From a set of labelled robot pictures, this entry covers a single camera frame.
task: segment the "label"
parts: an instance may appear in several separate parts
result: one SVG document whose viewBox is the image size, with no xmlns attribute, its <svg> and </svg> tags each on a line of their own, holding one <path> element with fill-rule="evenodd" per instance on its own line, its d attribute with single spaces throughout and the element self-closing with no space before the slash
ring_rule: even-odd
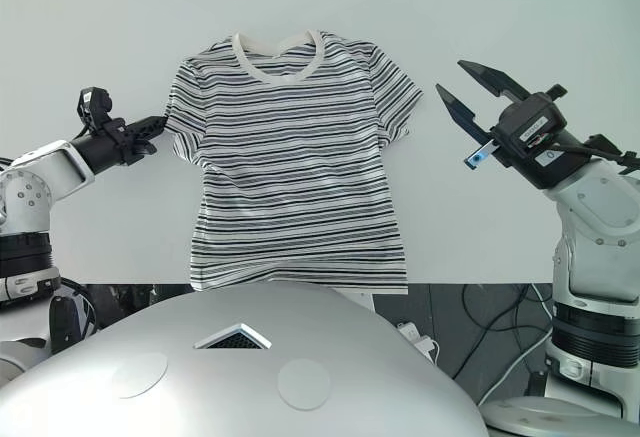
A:
<svg viewBox="0 0 640 437">
<path fill-rule="evenodd" d="M 560 152 L 558 150 L 545 150 L 538 157 L 536 157 L 536 162 L 538 162 L 542 167 L 546 167 L 562 154 L 564 154 L 564 152 Z"/>
<path fill-rule="evenodd" d="M 522 142 L 526 142 L 547 122 L 549 122 L 549 119 L 547 119 L 544 115 L 540 116 L 540 118 L 536 120 L 531 127 L 524 131 L 524 133 L 520 136 L 520 140 Z"/>
</svg>

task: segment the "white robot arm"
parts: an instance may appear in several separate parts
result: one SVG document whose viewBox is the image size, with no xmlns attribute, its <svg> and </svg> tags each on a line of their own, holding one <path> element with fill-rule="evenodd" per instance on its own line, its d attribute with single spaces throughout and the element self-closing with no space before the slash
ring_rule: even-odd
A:
<svg viewBox="0 0 640 437">
<path fill-rule="evenodd" d="M 504 72 L 460 61 L 483 87 L 513 103 L 489 132 L 440 85 L 453 120 L 482 147 L 472 169 L 493 155 L 557 202 L 562 237 L 554 256 L 553 334 L 546 396 L 638 422 L 640 413 L 640 169 L 602 135 L 581 143 L 553 103 L 566 90 L 530 94 Z M 613 161 L 625 169 L 618 174 Z"/>
<path fill-rule="evenodd" d="M 149 139 L 163 131 L 166 120 L 149 117 L 126 125 L 111 119 L 110 110 L 105 90 L 84 89 L 78 103 L 81 135 L 29 152 L 0 172 L 0 377 L 13 378 L 16 369 L 24 371 L 81 337 L 75 303 L 55 295 L 63 279 L 51 259 L 51 208 L 99 172 L 154 153 Z M 6 380 L 0 378 L 0 386 Z"/>
</svg>

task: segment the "striped t-shirt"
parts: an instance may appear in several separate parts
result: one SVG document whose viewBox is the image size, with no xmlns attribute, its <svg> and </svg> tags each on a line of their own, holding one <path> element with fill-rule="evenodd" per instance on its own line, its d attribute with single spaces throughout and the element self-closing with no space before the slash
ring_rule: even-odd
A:
<svg viewBox="0 0 640 437">
<path fill-rule="evenodd" d="M 196 290 L 278 279 L 406 292 L 380 151 L 422 92 L 372 43 L 306 35 L 277 48 L 236 35 L 178 70 L 167 129 L 204 169 Z"/>
</svg>

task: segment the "white surface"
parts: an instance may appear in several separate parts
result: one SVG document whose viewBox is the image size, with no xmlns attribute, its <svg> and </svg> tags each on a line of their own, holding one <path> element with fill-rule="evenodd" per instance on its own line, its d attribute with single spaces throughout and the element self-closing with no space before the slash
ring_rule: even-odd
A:
<svg viewBox="0 0 640 437">
<path fill-rule="evenodd" d="M 560 221 L 513 170 L 462 159 L 476 145 L 448 117 L 440 82 L 494 124 L 507 102 L 457 67 L 510 73 L 529 90 L 561 83 L 579 138 L 640 147 L 640 0 L 0 0 L 0 155 L 80 129 L 81 88 L 109 90 L 113 117 L 163 111 L 183 57 L 236 31 L 277 41 L 307 28 L 380 45 L 425 90 L 412 135 L 385 164 L 412 282 L 542 282 Z M 200 173 L 159 155 L 112 169 L 53 212 L 55 260 L 81 282 L 187 280 Z"/>
</svg>

